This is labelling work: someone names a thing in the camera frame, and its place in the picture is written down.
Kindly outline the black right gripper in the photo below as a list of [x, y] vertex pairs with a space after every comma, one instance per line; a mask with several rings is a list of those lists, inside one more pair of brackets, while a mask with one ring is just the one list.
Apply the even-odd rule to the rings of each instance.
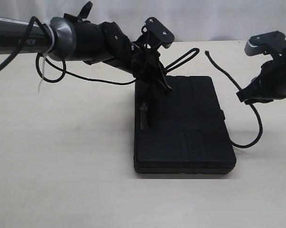
[[276, 59], [261, 66], [260, 74], [251, 83], [236, 93], [246, 105], [270, 103], [286, 98], [286, 49]]

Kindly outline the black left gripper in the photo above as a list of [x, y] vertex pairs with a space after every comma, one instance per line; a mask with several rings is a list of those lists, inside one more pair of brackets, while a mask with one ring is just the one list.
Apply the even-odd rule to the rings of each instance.
[[167, 95], [172, 92], [172, 87], [166, 81], [163, 65], [160, 63], [160, 53], [157, 48], [148, 47], [149, 36], [141, 35], [134, 43], [131, 57], [131, 70], [136, 79], [142, 82], [140, 111], [148, 112], [153, 104], [153, 90], [158, 90]]

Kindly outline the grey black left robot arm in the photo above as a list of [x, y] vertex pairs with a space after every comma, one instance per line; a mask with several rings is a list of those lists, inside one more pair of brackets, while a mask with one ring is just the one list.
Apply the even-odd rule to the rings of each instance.
[[7, 55], [0, 71], [18, 54], [36, 53], [63, 64], [102, 62], [169, 94], [172, 89], [166, 81], [158, 48], [169, 48], [174, 39], [155, 17], [145, 21], [136, 41], [131, 41], [115, 22], [93, 24], [84, 16], [65, 14], [52, 18], [49, 24], [42, 24], [36, 17], [30, 22], [0, 18], [0, 55]]

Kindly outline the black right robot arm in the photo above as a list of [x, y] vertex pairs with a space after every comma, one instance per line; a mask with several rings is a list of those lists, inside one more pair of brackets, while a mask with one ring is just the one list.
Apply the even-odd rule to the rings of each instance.
[[240, 102], [247, 105], [269, 103], [286, 98], [286, 49], [280, 56], [265, 62], [260, 73], [239, 92]]

